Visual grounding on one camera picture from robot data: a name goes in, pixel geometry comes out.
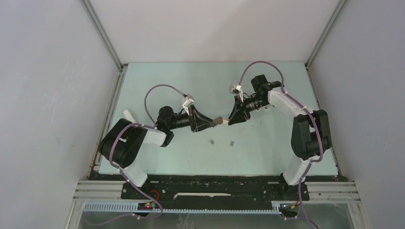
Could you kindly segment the beige brown mini stapler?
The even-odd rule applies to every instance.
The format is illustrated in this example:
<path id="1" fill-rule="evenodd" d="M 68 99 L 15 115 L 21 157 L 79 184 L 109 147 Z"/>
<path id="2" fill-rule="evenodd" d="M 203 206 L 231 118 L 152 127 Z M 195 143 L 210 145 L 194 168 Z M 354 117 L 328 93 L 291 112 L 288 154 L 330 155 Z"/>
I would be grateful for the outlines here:
<path id="1" fill-rule="evenodd" d="M 223 118 L 223 117 L 221 117 L 221 116 L 219 116 L 219 117 L 213 119 L 213 121 L 212 121 L 212 123 L 213 123 L 214 125 L 222 125 L 222 124 L 227 125 L 228 122 L 229 122 L 228 119 Z"/>

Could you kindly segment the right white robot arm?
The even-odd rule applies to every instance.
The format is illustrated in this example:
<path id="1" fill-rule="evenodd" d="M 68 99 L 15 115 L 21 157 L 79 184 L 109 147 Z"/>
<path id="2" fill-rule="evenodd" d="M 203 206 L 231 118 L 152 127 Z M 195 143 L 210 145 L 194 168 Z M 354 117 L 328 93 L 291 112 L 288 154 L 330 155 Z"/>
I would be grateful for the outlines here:
<path id="1" fill-rule="evenodd" d="M 264 75 L 251 80 L 254 94 L 244 97 L 241 85 L 234 83 L 230 92 L 235 94 L 234 107 L 228 117 L 228 125 L 246 122 L 251 111 L 278 108 L 292 121 L 291 148 L 294 153 L 287 169 L 282 173 L 284 183 L 278 185 L 278 194 L 291 199 L 297 193 L 296 185 L 305 180 L 308 167 L 319 162 L 327 149 L 331 148 L 328 114 L 324 110 L 313 110 L 298 102 L 280 81 L 268 82 Z"/>

